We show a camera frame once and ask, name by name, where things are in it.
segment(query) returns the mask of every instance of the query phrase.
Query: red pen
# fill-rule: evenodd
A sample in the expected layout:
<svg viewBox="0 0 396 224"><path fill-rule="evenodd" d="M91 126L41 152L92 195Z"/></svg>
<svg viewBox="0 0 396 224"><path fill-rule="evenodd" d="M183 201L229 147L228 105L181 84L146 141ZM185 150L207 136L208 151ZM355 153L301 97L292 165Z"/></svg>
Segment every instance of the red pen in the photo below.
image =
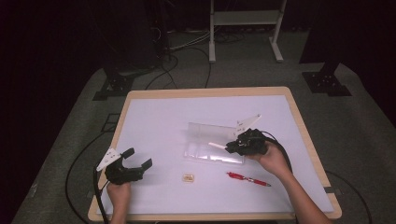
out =
<svg viewBox="0 0 396 224"><path fill-rule="evenodd" d="M232 173L232 172L228 172L227 175L228 175L230 178L240 179L240 180L247 180L247 181L249 181L249 182L252 182L252 183L255 183L255 184L258 184L258 185L263 185L263 186L265 186L265 187L271 187L270 184L268 184L268 183L266 183L266 182L264 182L264 181L260 181L260 180L258 180L258 179L253 179L253 178L250 178L250 177L245 177L245 176L238 175L238 174Z"/></svg>

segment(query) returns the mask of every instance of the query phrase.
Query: hand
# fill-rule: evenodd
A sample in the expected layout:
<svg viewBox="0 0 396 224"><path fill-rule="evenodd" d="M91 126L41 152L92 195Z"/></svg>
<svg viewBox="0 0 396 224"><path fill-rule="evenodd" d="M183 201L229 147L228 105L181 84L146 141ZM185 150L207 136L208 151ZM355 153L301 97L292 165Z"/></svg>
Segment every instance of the hand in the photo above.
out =
<svg viewBox="0 0 396 224"><path fill-rule="evenodd" d="M107 193L110 197L110 201L113 203L111 224L126 223L126 216L128 214L132 194L131 182L126 182L121 185L109 183L107 185Z"/></svg>
<svg viewBox="0 0 396 224"><path fill-rule="evenodd" d="M276 175L279 179L282 176L291 174L289 166L279 148L269 141L265 141L265 146L268 151L264 155L255 154L246 157L257 161L266 171Z"/></svg>

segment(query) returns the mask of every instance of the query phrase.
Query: floor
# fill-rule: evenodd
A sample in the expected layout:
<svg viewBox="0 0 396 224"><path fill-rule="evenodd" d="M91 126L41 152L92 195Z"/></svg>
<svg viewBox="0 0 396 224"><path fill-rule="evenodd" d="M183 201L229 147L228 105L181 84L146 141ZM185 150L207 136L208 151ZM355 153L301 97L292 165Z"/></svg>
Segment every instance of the floor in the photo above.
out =
<svg viewBox="0 0 396 224"><path fill-rule="evenodd" d="M176 51L172 53L175 57L163 59L163 67L170 70L174 81L157 68L137 76L131 90L290 88L343 210L342 217L334 223L367 223L369 215L374 223L394 223L396 213L391 208L396 207L395 128L363 88L359 77L342 64L335 75L351 96L330 97L311 92L302 72L318 71L322 64L299 64L308 32L280 33L278 45L283 63L276 62L269 34L227 35L228 40L235 41L219 41L215 63L208 62L207 42ZM172 33L171 46L197 37ZM81 218L90 222L87 213L93 195L92 169L103 157L113 135L102 130L108 115L120 113L125 100L118 96L94 101L105 80L103 69L92 74L13 223L83 223L68 200Z"/></svg>

